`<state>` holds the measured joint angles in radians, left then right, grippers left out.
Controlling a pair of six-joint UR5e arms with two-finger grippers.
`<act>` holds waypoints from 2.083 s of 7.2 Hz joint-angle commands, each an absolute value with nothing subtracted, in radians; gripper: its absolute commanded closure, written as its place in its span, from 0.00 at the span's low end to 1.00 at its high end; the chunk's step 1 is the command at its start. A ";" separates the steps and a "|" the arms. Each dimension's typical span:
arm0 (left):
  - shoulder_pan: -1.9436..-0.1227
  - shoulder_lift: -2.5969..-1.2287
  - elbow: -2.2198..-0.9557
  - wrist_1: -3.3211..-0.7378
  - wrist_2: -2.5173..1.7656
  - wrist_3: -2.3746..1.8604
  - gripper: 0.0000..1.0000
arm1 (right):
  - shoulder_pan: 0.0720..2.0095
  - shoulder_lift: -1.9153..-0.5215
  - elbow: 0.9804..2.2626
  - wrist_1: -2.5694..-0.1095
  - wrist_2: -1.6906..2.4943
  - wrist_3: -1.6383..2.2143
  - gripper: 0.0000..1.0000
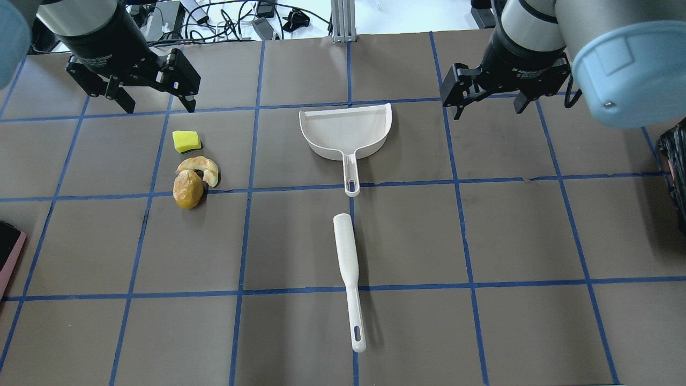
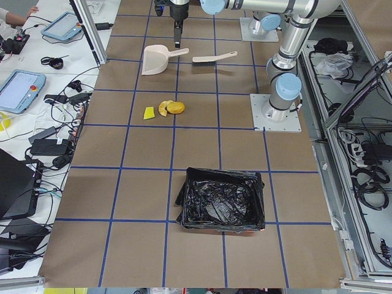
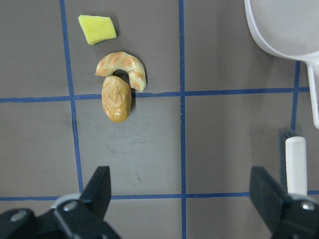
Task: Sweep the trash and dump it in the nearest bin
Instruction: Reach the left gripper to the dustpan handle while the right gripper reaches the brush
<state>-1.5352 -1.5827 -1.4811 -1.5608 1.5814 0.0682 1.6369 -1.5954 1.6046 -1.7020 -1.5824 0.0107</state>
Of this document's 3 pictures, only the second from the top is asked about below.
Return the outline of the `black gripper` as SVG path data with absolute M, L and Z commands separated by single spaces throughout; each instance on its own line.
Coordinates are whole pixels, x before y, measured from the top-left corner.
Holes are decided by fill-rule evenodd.
M 175 48 L 181 48 L 182 21 L 189 15 L 189 0 L 154 0 L 154 10 L 158 17 L 163 15 L 166 6 L 170 9 L 170 16 L 175 20 L 173 28 Z

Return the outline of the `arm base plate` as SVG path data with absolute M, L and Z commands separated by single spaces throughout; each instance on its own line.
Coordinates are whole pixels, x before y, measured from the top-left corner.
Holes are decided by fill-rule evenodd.
M 277 27 L 280 25 L 279 16 L 267 16 L 260 20 L 241 17 L 239 19 L 242 41 L 248 42 L 278 42 Z
M 278 111 L 271 107 L 269 94 L 250 94 L 252 119 L 256 131 L 301 132 L 301 124 L 292 102 L 289 110 Z

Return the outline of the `person forearm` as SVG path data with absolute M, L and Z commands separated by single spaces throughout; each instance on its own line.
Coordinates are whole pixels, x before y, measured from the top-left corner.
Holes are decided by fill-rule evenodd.
M 1 10 L 1 20 L 5 21 L 6 24 L 12 25 L 12 26 L 23 26 L 27 19 L 33 14 L 39 11 L 39 8 L 37 6 L 31 7 L 26 16 L 22 17 L 21 15 L 16 15 L 4 8 L 0 8 Z

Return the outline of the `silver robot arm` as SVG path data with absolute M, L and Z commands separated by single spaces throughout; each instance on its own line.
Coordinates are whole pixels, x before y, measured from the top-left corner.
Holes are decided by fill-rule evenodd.
M 268 61 L 267 74 L 271 95 L 262 106 L 263 116 L 279 123 L 287 119 L 293 101 L 301 92 L 301 81 L 292 73 L 298 55 L 319 18 L 332 13 L 340 1 L 201 1 L 202 9 L 210 15 L 224 9 L 253 10 L 290 14 L 291 18 L 279 51 Z
M 215 15 L 223 10 L 227 1 L 200 1 L 202 9 L 210 15 Z M 175 48 L 181 47 L 183 22 L 189 16 L 189 1 L 154 1 L 154 9 L 158 17 L 162 16 L 164 8 L 168 7 L 170 17 L 174 19 L 173 39 Z M 241 36 L 248 42 L 277 42 L 277 28 L 281 24 L 278 13 L 269 13 L 254 10 L 251 18 L 241 17 Z

